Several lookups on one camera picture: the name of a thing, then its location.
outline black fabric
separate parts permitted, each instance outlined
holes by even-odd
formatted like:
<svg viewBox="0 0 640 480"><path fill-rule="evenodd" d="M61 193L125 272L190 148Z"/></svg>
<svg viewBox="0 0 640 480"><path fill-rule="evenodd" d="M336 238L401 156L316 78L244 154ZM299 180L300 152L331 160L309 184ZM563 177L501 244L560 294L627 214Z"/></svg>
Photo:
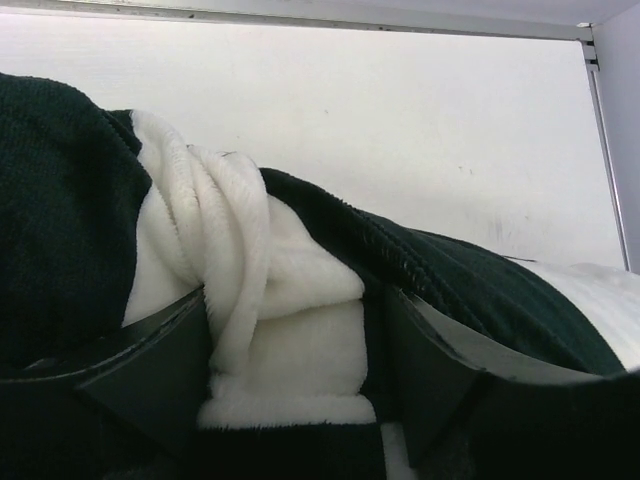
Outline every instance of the black fabric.
<svg viewBox="0 0 640 480"><path fill-rule="evenodd" d="M117 329L151 181L126 112L0 74L0 364L22 368Z"/></svg>
<svg viewBox="0 0 640 480"><path fill-rule="evenodd" d="M194 479L384 480L377 425L293 425L204 431L194 449Z"/></svg>
<svg viewBox="0 0 640 480"><path fill-rule="evenodd" d="M624 370L589 320L519 265L480 247L358 211L286 173L262 173L267 191L293 208L313 238L356 272L364 268L539 360L602 375Z"/></svg>

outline white wall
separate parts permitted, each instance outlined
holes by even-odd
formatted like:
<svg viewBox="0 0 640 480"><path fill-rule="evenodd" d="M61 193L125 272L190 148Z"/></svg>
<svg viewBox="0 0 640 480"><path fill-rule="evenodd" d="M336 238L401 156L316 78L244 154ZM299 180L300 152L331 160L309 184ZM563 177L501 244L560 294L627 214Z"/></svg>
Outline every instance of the white wall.
<svg viewBox="0 0 640 480"><path fill-rule="evenodd" d="M640 5L594 29L603 115L631 270L640 272Z"/></svg>
<svg viewBox="0 0 640 480"><path fill-rule="evenodd" d="M621 266L580 46L0 15L0 70L504 254Z"/></svg>

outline black and white fabric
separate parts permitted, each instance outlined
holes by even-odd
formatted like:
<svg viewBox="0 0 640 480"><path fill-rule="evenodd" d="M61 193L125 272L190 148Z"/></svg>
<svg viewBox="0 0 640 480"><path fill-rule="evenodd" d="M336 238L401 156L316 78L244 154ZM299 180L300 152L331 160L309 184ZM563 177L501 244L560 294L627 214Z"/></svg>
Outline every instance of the black and white fabric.
<svg viewBox="0 0 640 480"><path fill-rule="evenodd" d="M417 478L390 394L386 285L556 365L640 366L631 274L396 225L50 80L0 75L0 232L9 368L204 288L214 353L194 448L207 478Z"/></svg>

